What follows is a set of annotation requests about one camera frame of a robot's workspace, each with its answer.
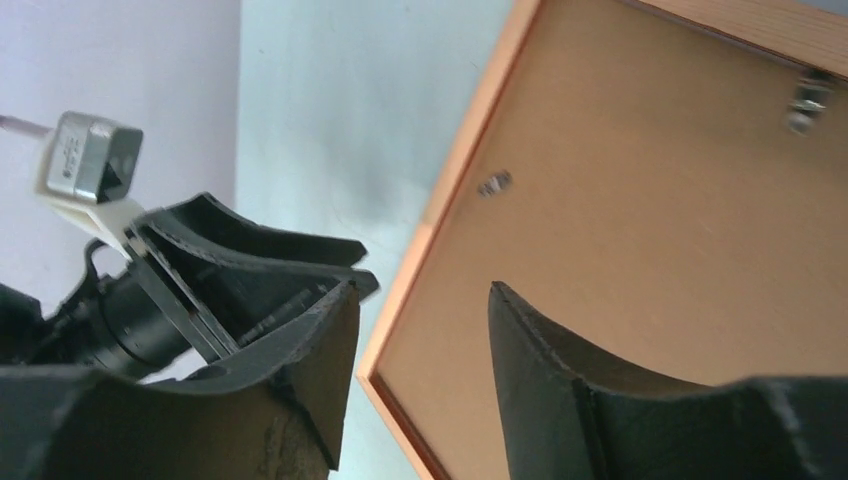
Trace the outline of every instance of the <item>wooden edge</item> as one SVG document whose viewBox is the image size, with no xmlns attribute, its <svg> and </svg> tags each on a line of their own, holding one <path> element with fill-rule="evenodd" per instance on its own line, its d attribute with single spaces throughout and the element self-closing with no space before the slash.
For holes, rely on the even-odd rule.
<svg viewBox="0 0 848 480">
<path fill-rule="evenodd" d="M 374 408 L 416 473 L 425 480 L 448 480 L 450 477 L 379 376 L 377 364 L 421 265 L 456 197 L 459 184 L 468 171 L 541 2 L 514 1 L 356 371 L 356 378 Z"/>
</svg>

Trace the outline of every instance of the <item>wooden frame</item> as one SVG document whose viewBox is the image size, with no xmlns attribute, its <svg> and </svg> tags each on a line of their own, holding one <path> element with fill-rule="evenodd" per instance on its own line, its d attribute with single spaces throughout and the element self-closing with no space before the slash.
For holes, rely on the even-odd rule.
<svg viewBox="0 0 848 480">
<path fill-rule="evenodd" d="M 747 7 L 753 5 L 762 12 L 764 9 L 774 7 L 775 4 L 783 5 L 787 1 L 791 0 L 774 0 L 774 2 L 746 0 L 740 2 L 740 5 L 746 4 Z M 457 132 L 432 198 L 414 233 L 356 372 L 356 376 L 368 398 L 400 444 L 415 471 L 424 479 L 448 479 L 450 477 L 380 377 L 377 366 L 381 354 L 392 336 L 395 322 L 401 315 L 407 296 L 416 282 L 420 268 L 430 253 L 434 239 L 439 234 L 442 221 L 453 205 L 459 185 L 471 165 L 479 141 L 497 106 L 515 60 L 522 50 L 541 2 L 542 0 L 515 1 L 490 62 L 483 73 L 479 88 Z M 766 53 L 776 54 L 793 62 L 798 61 L 821 66 L 838 76 L 848 76 L 848 49 L 837 52 L 835 55 L 833 49 L 829 49 L 827 45 L 821 46 L 821 48 L 807 48 L 806 51 L 803 51 L 801 47 L 809 47 L 809 44 L 804 42 L 804 38 L 787 36 L 781 30 L 786 26 L 786 22 L 772 22 L 765 34 L 752 25 L 740 30 L 737 28 L 738 25 L 730 24 L 728 28 L 735 30 L 728 32 L 720 21 L 729 18 L 724 15 L 727 13 L 726 8 L 732 10 L 733 7 L 727 7 L 727 2 L 724 0 L 692 0 L 682 2 L 685 5 L 677 9 L 673 7 L 677 4 L 676 2 L 654 0 L 630 3 L 637 3 L 652 10 L 661 11 L 661 13 L 682 19 L 695 27 L 701 27 L 712 33 L 729 37 L 731 40 L 742 44 L 753 45 Z M 826 30 L 830 34 L 838 37 L 840 41 L 848 41 L 848 19 L 816 11 L 805 5 L 797 8 L 793 6 L 792 8 L 795 10 L 793 14 L 797 14 L 800 9 L 807 20 L 816 20 L 819 25 L 824 22 L 827 25 Z M 799 21 L 797 17 L 793 17 L 790 22 L 794 22 L 800 29 L 802 37 L 806 35 L 804 32 L 811 31 L 803 20 L 804 18 Z"/>
</svg>

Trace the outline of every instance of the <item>table surface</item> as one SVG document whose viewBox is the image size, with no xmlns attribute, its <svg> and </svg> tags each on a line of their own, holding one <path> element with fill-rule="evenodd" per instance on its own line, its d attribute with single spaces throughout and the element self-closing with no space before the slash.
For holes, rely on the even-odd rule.
<svg viewBox="0 0 848 480">
<path fill-rule="evenodd" d="M 426 206 L 509 0 L 245 2 L 236 208 L 278 228 L 356 238 L 382 292 Z M 351 383 L 337 479 L 417 478 Z"/>
</svg>

